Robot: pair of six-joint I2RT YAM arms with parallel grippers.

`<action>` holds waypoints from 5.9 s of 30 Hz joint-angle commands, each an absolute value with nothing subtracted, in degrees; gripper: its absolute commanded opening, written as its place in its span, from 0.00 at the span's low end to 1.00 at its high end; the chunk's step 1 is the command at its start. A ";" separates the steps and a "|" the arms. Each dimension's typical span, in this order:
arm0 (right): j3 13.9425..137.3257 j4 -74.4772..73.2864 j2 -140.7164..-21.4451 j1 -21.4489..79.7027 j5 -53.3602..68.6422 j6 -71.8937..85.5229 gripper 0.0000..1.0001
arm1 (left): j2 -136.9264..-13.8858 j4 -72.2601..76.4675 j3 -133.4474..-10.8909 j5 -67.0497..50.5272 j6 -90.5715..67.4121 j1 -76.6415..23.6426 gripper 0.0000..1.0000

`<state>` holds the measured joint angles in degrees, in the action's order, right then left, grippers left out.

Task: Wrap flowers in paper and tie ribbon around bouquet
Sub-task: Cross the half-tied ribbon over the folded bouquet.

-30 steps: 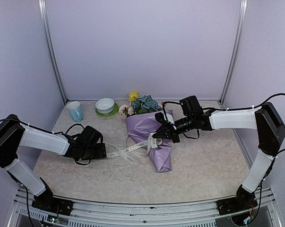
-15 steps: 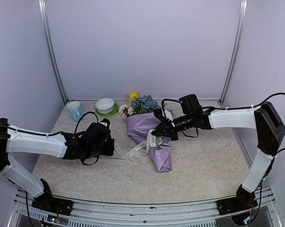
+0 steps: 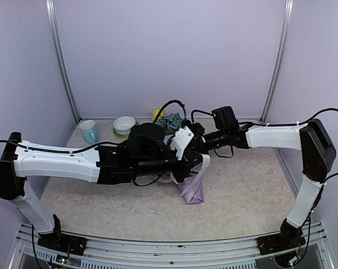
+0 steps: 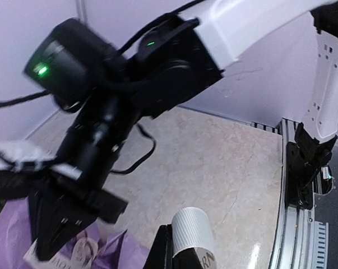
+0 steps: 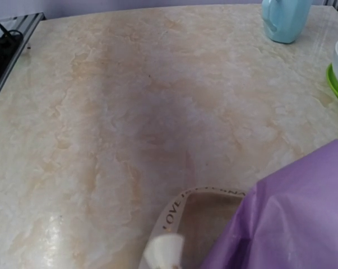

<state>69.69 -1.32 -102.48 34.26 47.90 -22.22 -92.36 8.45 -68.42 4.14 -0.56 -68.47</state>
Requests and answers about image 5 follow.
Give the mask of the cream printed ribbon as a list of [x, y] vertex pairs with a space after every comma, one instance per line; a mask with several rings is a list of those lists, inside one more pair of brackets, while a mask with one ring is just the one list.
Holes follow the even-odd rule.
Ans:
[[177, 233], [188, 197], [195, 193], [222, 194], [230, 197], [239, 197], [240, 199], [243, 199], [246, 195], [245, 191], [239, 189], [215, 187], [197, 187], [180, 192], [180, 194], [174, 197], [160, 213], [142, 253], [138, 266], [139, 269], [150, 268], [145, 259], [145, 251], [155, 238], [165, 234]]

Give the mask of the purple wrapping paper sheet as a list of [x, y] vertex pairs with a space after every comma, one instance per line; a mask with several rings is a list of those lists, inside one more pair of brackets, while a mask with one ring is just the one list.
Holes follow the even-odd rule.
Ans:
[[338, 268], [338, 140], [257, 182], [202, 268]]

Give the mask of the green plate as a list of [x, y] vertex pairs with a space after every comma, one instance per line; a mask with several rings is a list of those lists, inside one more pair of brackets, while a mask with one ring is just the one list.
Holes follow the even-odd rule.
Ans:
[[326, 69], [326, 80], [327, 80], [329, 87], [331, 88], [333, 93], [338, 98], [338, 80], [335, 77], [331, 63], [328, 65]]

